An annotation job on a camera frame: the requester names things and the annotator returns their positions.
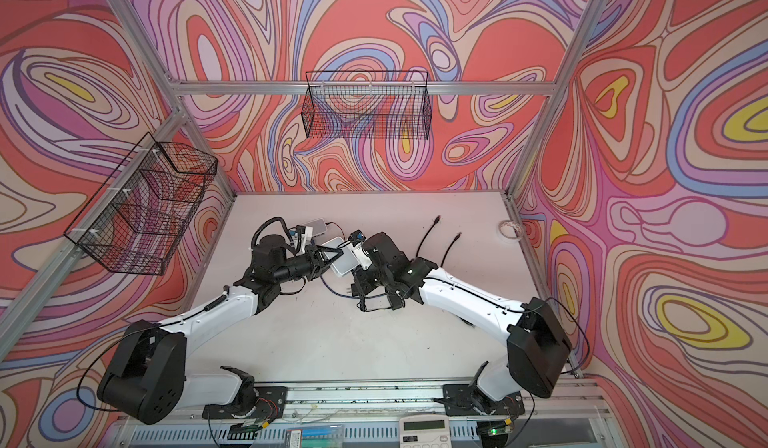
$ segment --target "white electronic device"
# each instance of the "white electronic device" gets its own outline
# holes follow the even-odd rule
[[[400,418],[400,448],[451,448],[448,417],[424,414]]]

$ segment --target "black mounting plate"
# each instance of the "black mounting plate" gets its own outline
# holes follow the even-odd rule
[[[474,386],[467,384],[446,384],[442,386],[442,397],[449,404],[446,404],[446,415],[448,416],[477,416],[478,412],[471,407],[460,408],[460,406],[471,406],[468,403],[469,395]],[[520,415],[525,414],[525,406],[520,396],[520,392],[512,393],[503,400],[494,405],[494,415],[509,415],[513,420]]]
[[[283,411],[286,405],[286,394],[288,388],[286,386],[254,386],[256,391],[259,392],[259,398],[272,401],[277,406],[277,415],[274,415],[274,406],[269,402],[258,401],[256,402],[256,409],[245,417],[245,419],[254,418],[266,418],[277,419],[283,417]],[[226,413],[221,409],[221,405],[206,405],[203,409],[204,420],[234,420],[235,417]]]

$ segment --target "colorful patterned wall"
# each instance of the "colorful patterned wall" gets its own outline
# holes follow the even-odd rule
[[[766,108],[768,0],[611,0],[515,194],[627,446],[768,446]]]
[[[4,310],[168,107],[104,0],[0,0],[0,14]],[[131,321],[180,309],[223,205],[212,186],[163,277],[110,274],[87,258],[76,265],[0,364],[0,447],[95,446],[116,416],[80,405],[78,378]],[[84,383],[91,403],[103,369]]]
[[[131,0],[181,80],[552,80],[586,0]],[[428,142],[305,140],[302,97],[195,96],[240,192],[505,189],[542,98],[441,96]]]

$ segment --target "wire basket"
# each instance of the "wire basket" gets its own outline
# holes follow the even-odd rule
[[[424,70],[306,72],[307,138],[428,139],[432,101]]]
[[[80,239],[64,234],[114,273],[162,275],[217,167],[191,146],[155,142]]]

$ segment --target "roll of tape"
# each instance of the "roll of tape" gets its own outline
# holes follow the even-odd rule
[[[498,223],[496,234],[506,243],[517,243],[523,236],[523,228],[511,220],[503,220]]]

